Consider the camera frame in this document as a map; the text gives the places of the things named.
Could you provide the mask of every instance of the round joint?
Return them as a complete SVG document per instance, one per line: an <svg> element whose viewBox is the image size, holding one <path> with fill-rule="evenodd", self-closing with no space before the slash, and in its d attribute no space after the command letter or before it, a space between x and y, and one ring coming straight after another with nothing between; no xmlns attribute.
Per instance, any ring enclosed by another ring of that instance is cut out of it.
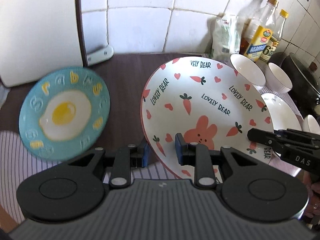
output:
<svg viewBox="0 0 320 240"><path fill-rule="evenodd" d="M115 186L123 186L127 183L127 180L122 177L113 178L111 180L111 184Z"/></svg>
<svg viewBox="0 0 320 240"><path fill-rule="evenodd" d="M214 184L214 179L209 177L203 177L198 180L202 186L211 186Z"/></svg>

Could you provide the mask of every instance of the egg yolk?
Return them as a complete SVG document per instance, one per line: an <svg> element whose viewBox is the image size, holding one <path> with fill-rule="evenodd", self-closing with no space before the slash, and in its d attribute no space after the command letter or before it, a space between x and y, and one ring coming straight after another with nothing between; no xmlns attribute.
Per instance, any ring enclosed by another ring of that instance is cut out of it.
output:
<svg viewBox="0 0 320 240"><path fill-rule="evenodd" d="M76 115L76 106L71 102L62 102L52 113L52 122L55 125L66 125Z"/></svg>

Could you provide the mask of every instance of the white bowl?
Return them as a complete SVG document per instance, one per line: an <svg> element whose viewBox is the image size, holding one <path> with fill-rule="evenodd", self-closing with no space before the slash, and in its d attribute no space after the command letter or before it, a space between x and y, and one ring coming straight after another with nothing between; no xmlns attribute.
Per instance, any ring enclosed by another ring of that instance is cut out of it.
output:
<svg viewBox="0 0 320 240"><path fill-rule="evenodd" d="M266 85L263 72L252 60L240 54L232 54L230 62L234 69L251 82L256 90L259 91Z"/></svg>
<svg viewBox="0 0 320 240"><path fill-rule="evenodd" d="M310 114L303 120L302 130L320 135L320 126L317 120Z"/></svg>
<svg viewBox="0 0 320 240"><path fill-rule="evenodd" d="M287 93L292 89L292 82L288 75L276 64L266 66L267 87L273 92Z"/></svg>

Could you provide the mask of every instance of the yellow bottle cap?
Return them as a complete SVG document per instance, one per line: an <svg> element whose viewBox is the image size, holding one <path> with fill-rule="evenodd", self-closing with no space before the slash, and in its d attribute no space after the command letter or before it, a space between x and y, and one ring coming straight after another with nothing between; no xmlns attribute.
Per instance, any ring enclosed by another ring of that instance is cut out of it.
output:
<svg viewBox="0 0 320 240"><path fill-rule="evenodd" d="M278 7L278 1L277 0L268 0L268 3L271 3L274 7Z"/></svg>
<svg viewBox="0 0 320 240"><path fill-rule="evenodd" d="M281 15L283 18L286 18L286 19L287 19L287 17L289 16L289 14L288 14L285 10L283 10L283 9L281 9L280 15Z"/></svg>

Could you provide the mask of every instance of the sauce bottle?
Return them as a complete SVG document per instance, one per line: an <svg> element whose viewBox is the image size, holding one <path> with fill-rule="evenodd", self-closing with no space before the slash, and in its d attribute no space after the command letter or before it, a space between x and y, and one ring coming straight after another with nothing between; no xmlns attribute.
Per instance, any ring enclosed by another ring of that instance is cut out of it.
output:
<svg viewBox="0 0 320 240"><path fill-rule="evenodd" d="M276 25L277 0L268 0L252 18L240 43L240 54L256 62L271 38Z"/></svg>
<svg viewBox="0 0 320 240"><path fill-rule="evenodd" d="M279 42L282 40L283 36L283 29L285 20L289 14L285 10L281 10L279 17L276 20L276 28L267 44L265 49L263 50L262 54L260 55L260 60L263 62L268 62L275 52Z"/></svg>

